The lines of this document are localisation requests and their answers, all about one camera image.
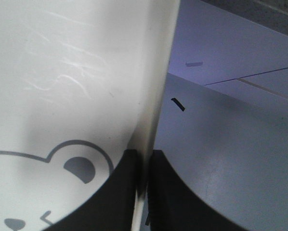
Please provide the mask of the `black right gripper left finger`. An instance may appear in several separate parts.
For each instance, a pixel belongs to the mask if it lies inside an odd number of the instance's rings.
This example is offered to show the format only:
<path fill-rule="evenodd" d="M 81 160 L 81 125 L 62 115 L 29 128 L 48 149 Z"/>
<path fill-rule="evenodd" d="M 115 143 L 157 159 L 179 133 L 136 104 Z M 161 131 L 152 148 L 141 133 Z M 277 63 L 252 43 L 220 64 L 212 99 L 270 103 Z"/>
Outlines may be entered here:
<path fill-rule="evenodd" d="M 139 155 L 128 149 L 99 190 L 47 231 L 130 231 L 139 175 Z"/>

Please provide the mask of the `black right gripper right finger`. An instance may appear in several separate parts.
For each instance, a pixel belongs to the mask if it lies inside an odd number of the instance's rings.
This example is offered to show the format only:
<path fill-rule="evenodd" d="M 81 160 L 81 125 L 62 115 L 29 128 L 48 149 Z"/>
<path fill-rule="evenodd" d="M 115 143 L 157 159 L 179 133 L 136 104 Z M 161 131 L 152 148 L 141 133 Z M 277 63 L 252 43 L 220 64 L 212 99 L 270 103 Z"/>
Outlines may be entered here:
<path fill-rule="evenodd" d="M 195 195 L 161 150 L 150 157 L 148 214 L 152 231 L 242 231 Z"/>

